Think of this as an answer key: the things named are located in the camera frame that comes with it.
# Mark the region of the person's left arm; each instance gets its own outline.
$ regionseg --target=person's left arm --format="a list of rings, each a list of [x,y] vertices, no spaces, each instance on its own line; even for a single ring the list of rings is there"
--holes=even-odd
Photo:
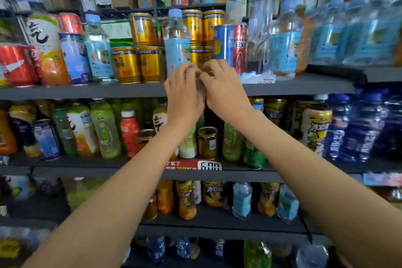
[[[54,230],[23,268],[121,266],[164,166],[204,110],[205,95],[195,87],[198,72],[191,63],[178,67],[165,82],[168,123]]]

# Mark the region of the red can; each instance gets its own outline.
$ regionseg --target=red can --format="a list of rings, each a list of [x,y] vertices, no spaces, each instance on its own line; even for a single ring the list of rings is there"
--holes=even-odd
[[[79,33],[84,34],[80,17],[74,13],[60,13],[60,28],[63,33]]]
[[[246,71],[247,24],[233,25],[233,67],[237,73]]]
[[[4,77],[10,85],[27,87],[38,82],[30,47],[21,44],[0,44],[0,63]]]
[[[36,50],[34,45],[31,45],[30,48],[31,48],[31,58],[33,66],[35,67],[36,74],[39,77],[39,82],[41,84],[46,84],[46,80],[43,77],[43,71],[42,71],[42,59],[39,56],[38,50]]]

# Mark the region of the blue and red can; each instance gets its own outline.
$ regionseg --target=blue and red can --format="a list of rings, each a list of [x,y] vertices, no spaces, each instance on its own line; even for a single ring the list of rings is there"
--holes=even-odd
[[[79,33],[59,33],[60,46],[71,85],[86,85],[91,81],[83,36]]]
[[[237,73],[246,71],[247,24],[214,27],[214,59],[225,59]]]
[[[60,145],[50,120],[43,119],[35,121],[33,123],[33,131],[45,160],[59,158]]]

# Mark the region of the person's right arm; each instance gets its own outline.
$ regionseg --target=person's right arm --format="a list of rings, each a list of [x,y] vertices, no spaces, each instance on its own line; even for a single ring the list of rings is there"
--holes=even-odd
[[[268,159],[354,268],[401,267],[402,213],[254,110],[233,68],[211,60],[207,105]]]

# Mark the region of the person's right hand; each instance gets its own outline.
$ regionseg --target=person's right hand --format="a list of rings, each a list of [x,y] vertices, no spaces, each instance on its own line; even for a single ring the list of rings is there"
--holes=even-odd
[[[215,77],[205,72],[209,69]],[[207,88],[207,105],[218,117],[234,127],[247,119],[253,108],[235,69],[224,59],[206,62],[199,78]]]

